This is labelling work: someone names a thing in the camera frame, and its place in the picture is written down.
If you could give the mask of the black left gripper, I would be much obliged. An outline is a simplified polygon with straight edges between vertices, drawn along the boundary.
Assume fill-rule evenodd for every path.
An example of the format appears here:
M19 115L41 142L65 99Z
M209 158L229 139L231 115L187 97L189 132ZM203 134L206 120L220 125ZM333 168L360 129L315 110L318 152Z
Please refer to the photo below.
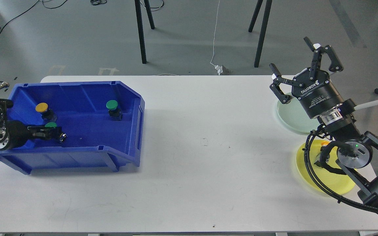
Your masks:
M22 147L28 140L55 139L63 141L61 127L44 127L41 125L25 125L21 121L11 120L6 123L7 137L0 141L0 151Z

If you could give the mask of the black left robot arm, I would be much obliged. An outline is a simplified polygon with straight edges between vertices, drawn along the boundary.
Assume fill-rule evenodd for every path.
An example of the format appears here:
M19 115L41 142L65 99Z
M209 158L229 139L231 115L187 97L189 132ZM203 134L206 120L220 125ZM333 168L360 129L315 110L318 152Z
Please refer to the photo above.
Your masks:
M7 82L0 84L0 90L8 87ZM13 105L12 100L0 99L0 151L22 147L33 139L53 139L60 143L67 139L62 127L56 124L57 115L47 103L39 103L35 107L36 112L40 113L43 119L42 125L26 125L19 120L9 120L8 109Z

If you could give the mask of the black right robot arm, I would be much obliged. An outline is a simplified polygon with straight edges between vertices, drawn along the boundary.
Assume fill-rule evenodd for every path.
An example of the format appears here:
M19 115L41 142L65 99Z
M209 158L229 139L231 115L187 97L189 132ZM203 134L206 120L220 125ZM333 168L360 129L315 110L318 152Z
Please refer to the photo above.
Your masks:
M378 151L378 136L370 131L358 131L353 116L356 104L351 99L344 100L332 84L329 73L343 70L332 47L314 44L308 37L304 37L304 41L313 52L311 65L293 79L286 79L271 63L273 82L270 89L282 104L296 98L306 115L319 121L319 126L310 131L303 148L305 169L312 182L338 203L378 214L378 176L368 181L357 172L371 162L373 149ZM360 188L357 194L361 203L330 189L313 166L348 176Z

